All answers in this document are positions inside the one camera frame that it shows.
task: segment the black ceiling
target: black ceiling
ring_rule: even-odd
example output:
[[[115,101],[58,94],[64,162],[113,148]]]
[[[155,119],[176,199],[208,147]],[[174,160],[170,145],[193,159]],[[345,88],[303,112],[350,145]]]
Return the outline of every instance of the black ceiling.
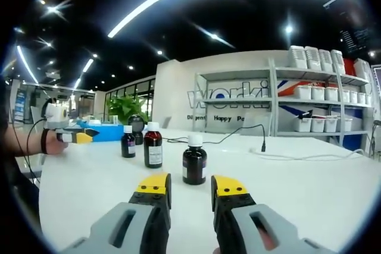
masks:
[[[323,4],[329,0],[161,0],[131,21],[114,38],[108,32],[145,0],[35,0],[16,33],[17,44],[40,83],[74,86],[86,61],[99,57],[82,75],[81,89],[110,90],[155,74],[157,64],[168,59],[185,61],[209,55],[263,49],[287,49],[290,44],[343,50],[340,28]],[[67,1],[56,14],[47,6]],[[379,7],[374,7],[379,15]],[[295,29],[287,41],[285,26]],[[202,30],[217,34],[225,45]],[[52,43],[42,44],[40,39]],[[45,76],[58,70],[61,79]],[[32,81],[17,61],[10,77]]]

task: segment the gray gripper housing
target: gray gripper housing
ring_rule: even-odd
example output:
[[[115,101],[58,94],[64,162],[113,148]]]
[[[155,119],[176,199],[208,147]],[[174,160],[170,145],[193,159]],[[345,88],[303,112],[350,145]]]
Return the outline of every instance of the gray gripper housing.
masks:
[[[309,239],[299,239],[296,227],[267,205],[249,205],[232,209],[241,231],[247,254],[268,254],[254,224],[254,218],[262,223],[276,248],[271,254],[336,254]]]
[[[78,239],[61,253],[139,254],[153,209],[151,205],[119,203],[91,226],[89,238]]]

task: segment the potted plant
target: potted plant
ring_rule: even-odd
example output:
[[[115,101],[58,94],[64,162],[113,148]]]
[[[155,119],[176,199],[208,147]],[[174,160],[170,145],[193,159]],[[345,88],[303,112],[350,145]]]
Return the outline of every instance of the potted plant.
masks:
[[[123,125],[127,125],[128,119],[131,115],[140,115],[144,122],[148,122],[148,116],[142,112],[142,106],[145,100],[139,101],[129,95],[117,97],[113,96],[107,100],[108,114],[118,115],[119,121]]]

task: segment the white tabletop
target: white tabletop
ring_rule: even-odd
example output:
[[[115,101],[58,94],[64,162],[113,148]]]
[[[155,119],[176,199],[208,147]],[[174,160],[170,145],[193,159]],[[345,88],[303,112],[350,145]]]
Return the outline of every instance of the white tabletop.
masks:
[[[164,137],[191,132],[162,130]],[[203,134],[219,141],[222,134]],[[341,250],[366,219],[379,192],[381,164],[361,155],[333,161],[268,161],[248,152],[260,150],[261,137],[233,135],[219,145],[204,145],[208,174],[243,182],[257,203],[265,203],[308,237],[334,251]],[[302,157],[351,152],[313,138],[266,138],[268,154]],[[213,229],[210,176],[200,186],[182,181],[185,144],[163,143],[160,170],[144,165],[143,147],[136,157],[121,157],[120,142],[70,145],[65,154],[49,156],[40,183],[40,220],[45,237],[62,250],[120,202],[128,202],[138,183],[152,173],[172,177],[171,230],[167,253],[212,253],[218,247]]]

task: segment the shelving unit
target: shelving unit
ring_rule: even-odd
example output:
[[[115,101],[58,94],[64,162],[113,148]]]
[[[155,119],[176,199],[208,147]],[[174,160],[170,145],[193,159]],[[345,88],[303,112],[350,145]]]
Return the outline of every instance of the shelving unit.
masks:
[[[335,71],[338,69],[333,63],[333,68]],[[213,81],[244,81],[244,80],[268,80],[269,94],[268,97],[242,97],[242,98],[208,98],[208,85]],[[317,100],[303,100],[294,98],[292,96],[278,96],[277,83],[282,80],[306,80],[306,81],[319,81],[324,82],[326,86],[329,84],[336,84],[338,87],[339,98],[342,98],[343,85],[356,86],[361,90],[364,90],[364,86],[368,84],[367,80],[359,77],[350,76],[346,74],[339,74],[339,72],[326,72],[326,71],[316,71],[316,70],[304,70],[300,68],[293,67],[276,67],[274,64],[274,59],[268,59],[267,67],[258,67],[251,70],[240,70],[240,71],[221,71],[216,73],[207,74],[196,74],[195,77],[195,96],[194,96],[194,106],[198,102],[203,102],[205,104],[205,114],[208,114],[208,106],[210,105],[248,105],[248,104],[267,104],[271,109],[271,135],[272,136],[293,136],[293,137],[330,137],[336,136],[339,138],[339,144],[343,145],[344,136],[348,135],[364,135],[367,134],[367,130],[350,131],[350,132],[333,132],[333,133],[316,133],[316,132],[294,132],[294,131],[283,131],[278,130],[279,126],[279,106],[280,105],[311,105],[311,106],[325,106],[328,110],[328,114],[331,114],[332,108],[340,107],[340,116],[345,118],[345,108],[366,108],[369,109],[371,106],[363,104],[352,104],[349,102],[340,101],[317,101]],[[197,98],[197,92],[204,95],[203,98]],[[193,129],[195,129],[195,117],[196,110],[193,109]],[[340,130],[344,130],[344,120],[341,121]]]

